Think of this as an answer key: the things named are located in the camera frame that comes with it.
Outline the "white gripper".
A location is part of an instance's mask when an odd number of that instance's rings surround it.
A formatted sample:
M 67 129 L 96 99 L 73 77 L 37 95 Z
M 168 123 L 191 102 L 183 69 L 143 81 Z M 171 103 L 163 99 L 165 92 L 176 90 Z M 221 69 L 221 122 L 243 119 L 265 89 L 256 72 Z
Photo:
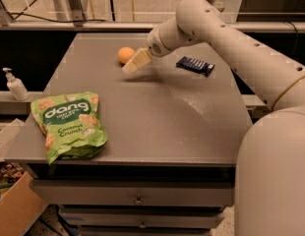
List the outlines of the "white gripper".
M 166 54 L 166 49 L 161 43 L 159 29 L 153 29 L 147 38 L 148 48 L 139 48 L 135 54 L 123 66 L 122 71 L 125 74 L 131 74 L 138 69 L 148 65 L 153 56 L 162 57 Z

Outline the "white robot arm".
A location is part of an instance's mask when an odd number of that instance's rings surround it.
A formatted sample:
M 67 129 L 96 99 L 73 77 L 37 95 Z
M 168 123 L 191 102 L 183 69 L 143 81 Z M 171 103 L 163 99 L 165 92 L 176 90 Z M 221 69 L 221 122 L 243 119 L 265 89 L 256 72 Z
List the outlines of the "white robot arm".
M 270 110 L 238 152 L 235 236 L 305 236 L 305 66 L 228 26 L 207 0 L 182 0 L 123 70 L 197 42 L 209 44 Z

